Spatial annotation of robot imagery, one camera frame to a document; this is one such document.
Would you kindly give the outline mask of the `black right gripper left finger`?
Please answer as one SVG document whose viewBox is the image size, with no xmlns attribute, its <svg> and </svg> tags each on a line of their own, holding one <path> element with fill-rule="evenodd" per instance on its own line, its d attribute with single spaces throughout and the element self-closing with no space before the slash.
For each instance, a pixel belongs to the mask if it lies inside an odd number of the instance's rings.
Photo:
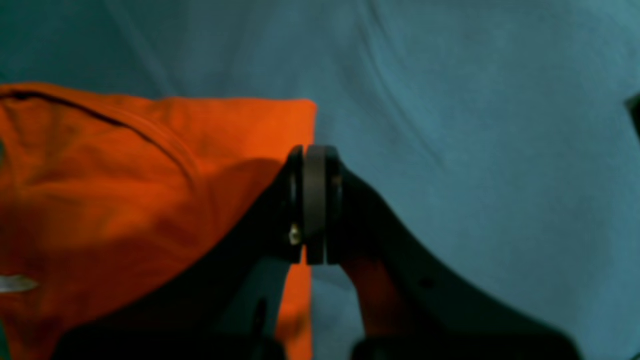
<svg viewBox="0 0 640 360">
<path fill-rule="evenodd" d="M 135 303 L 67 332 L 55 360 L 285 360 L 275 328 L 302 257 L 303 148 L 217 246 Z"/>
</svg>

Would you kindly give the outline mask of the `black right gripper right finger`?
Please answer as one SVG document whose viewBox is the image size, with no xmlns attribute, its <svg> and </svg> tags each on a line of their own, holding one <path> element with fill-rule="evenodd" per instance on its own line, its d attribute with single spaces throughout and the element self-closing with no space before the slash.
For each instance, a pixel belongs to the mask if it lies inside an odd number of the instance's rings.
<svg viewBox="0 0 640 360">
<path fill-rule="evenodd" d="M 557 329 L 478 289 L 423 246 L 331 146 L 304 154 L 307 264 L 352 271 L 366 337 L 353 360 L 580 360 Z"/>
</svg>

